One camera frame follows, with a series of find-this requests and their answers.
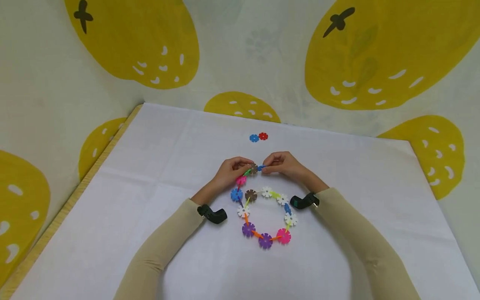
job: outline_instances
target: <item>hand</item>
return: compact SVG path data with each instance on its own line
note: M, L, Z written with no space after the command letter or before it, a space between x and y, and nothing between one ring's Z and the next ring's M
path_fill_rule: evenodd
M191 199L198 205L209 204L224 189L235 183L253 164L252 160L244 157L234 157L225 160L213 179L202 187Z
M307 169L290 152L274 152L264 160L262 173L282 173L303 184L309 191L318 193L328 189L317 175Z

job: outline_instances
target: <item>fabric wall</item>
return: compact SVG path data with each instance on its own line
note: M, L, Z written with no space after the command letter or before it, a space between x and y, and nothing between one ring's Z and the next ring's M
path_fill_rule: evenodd
M0 286L143 100L409 140L480 283L479 13L477 0L5 0Z

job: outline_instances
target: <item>yellow pattern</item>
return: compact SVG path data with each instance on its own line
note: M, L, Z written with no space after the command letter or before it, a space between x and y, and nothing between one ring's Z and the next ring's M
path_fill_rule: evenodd
M0 287L29 251L47 217L50 188L28 161L0 150Z
M462 179L462 133L444 117L411 119L378 137L410 142L437 200L447 196Z
M88 135L80 151L80 159L78 161L78 175L80 180L85 177L126 119L127 118L118 118L105 122Z
M225 92L214 96L207 102L204 111L280 123L280 118L270 105L241 92Z
M113 76L157 89L186 85L200 52L181 0L65 0L78 37Z
M337 0L310 40L307 89L336 108L398 107L468 53L480 35L479 11L478 0ZM345 23L332 22L338 17ZM333 23L343 30L329 32Z

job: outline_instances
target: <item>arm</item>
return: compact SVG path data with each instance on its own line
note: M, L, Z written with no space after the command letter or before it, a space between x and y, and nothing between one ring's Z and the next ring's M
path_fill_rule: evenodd
M348 241L363 263L375 300L420 300L402 260L381 233L334 188L329 188L289 152L272 153L263 173L280 172L316 193L312 210Z
M334 188L315 197L320 203L313 211L338 230L353 248L365 267L374 299L420 300L402 260L364 216Z
M143 243L123 276L114 300L156 300L158 278L187 238L200 226L198 206L209 204L245 173L253 161L235 157L225 160L215 177L160 225Z
M185 200L143 243L130 262L114 300L156 299L158 278L203 217L198 204Z

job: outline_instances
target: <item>wrist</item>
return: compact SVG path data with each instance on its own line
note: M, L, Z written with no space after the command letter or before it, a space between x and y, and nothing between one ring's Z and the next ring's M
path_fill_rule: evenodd
M204 185L192 198L191 200L197 205L210 204L211 201L217 197L219 194L219 189L214 182L209 182Z
M310 170L308 170L308 172L306 172L306 174L304 175L302 183L309 191L315 194L330 188L328 185L325 184L325 182L323 182L323 180L321 180L317 175L315 175L315 173Z

